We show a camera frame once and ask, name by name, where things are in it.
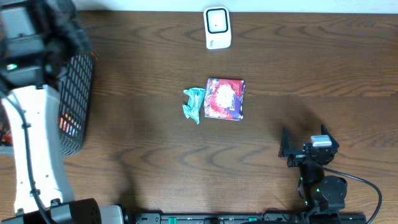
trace wood grain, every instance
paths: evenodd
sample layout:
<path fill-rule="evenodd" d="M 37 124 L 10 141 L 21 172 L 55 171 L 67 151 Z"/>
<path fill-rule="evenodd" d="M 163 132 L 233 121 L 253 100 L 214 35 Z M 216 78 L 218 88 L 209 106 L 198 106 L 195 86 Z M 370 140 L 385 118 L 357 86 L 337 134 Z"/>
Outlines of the wood grain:
<path fill-rule="evenodd" d="M 398 16 L 232 13 L 233 43 L 209 51 L 201 13 L 85 12 L 99 55 L 84 150 L 66 160 L 76 199 L 163 212 L 303 208 L 298 169 L 277 153 L 326 124 L 329 165 L 377 184 L 375 223 L 398 209 Z M 241 122 L 187 120 L 182 90 L 246 82 Z M 0 157 L 0 218 L 13 216 L 15 171 Z M 368 218 L 372 188 L 348 180 L 347 212 Z"/>

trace colorful box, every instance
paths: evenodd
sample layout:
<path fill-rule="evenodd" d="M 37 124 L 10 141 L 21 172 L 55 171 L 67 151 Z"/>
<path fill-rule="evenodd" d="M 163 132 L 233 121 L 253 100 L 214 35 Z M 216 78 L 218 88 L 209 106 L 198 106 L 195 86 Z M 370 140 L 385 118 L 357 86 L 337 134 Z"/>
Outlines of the colorful box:
<path fill-rule="evenodd" d="M 209 79 L 204 103 L 205 117 L 242 120 L 243 90 L 243 80 Z"/>

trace white panel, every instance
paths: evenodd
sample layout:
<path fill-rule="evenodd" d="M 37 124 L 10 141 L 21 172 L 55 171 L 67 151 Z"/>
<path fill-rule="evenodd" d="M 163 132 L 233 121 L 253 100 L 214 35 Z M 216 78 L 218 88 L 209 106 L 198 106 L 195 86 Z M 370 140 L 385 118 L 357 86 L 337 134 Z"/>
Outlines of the white panel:
<path fill-rule="evenodd" d="M 397 0 L 74 0 L 79 10 L 398 13 Z"/>
<path fill-rule="evenodd" d="M 99 212 L 101 213 L 101 223 L 102 224 L 123 224 L 124 223 L 122 209 L 117 205 L 100 207 Z"/>
<path fill-rule="evenodd" d="M 40 199 L 45 208 L 51 206 L 51 200 L 60 199 L 61 203 L 72 202 L 75 194 L 70 186 L 63 156 L 60 153 L 61 142 L 58 128 L 59 92 L 48 85 L 38 90 L 35 86 L 14 89 L 9 98 L 22 110 L 28 128 L 30 156 L 33 178 Z M 25 213 L 37 211 L 34 198 L 30 195 L 30 180 L 27 172 L 27 154 L 25 132 L 22 120 L 15 108 L 5 99 L 2 104 L 6 109 L 14 141 L 14 158 L 17 169 L 17 195 L 15 212 L 20 208 Z"/>

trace green light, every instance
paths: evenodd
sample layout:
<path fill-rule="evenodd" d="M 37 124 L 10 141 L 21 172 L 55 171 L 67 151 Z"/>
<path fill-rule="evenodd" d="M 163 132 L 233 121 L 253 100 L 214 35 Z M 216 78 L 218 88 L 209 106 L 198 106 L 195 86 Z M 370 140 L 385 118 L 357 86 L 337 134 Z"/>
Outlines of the green light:
<path fill-rule="evenodd" d="M 169 218 L 169 224 L 177 224 L 177 218 Z"/>
<path fill-rule="evenodd" d="M 14 70 L 14 69 L 16 69 L 18 66 L 16 65 L 16 64 L 9 64 L 9 65 L 7 65 L 7 70 Z"/>

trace wire basket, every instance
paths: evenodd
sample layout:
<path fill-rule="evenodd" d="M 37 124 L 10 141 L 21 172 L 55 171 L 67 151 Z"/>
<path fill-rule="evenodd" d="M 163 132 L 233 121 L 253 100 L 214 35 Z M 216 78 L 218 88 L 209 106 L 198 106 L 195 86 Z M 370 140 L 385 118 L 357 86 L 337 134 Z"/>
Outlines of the wire basket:
<path fill-rule="evenodd" d="M 70 156 L 81 150 L 86 131 L 94 62 L 88 54 L 76 54 L 67 65 L 67 74 L 59 79 L 59 128 L 61 153 Z"/>

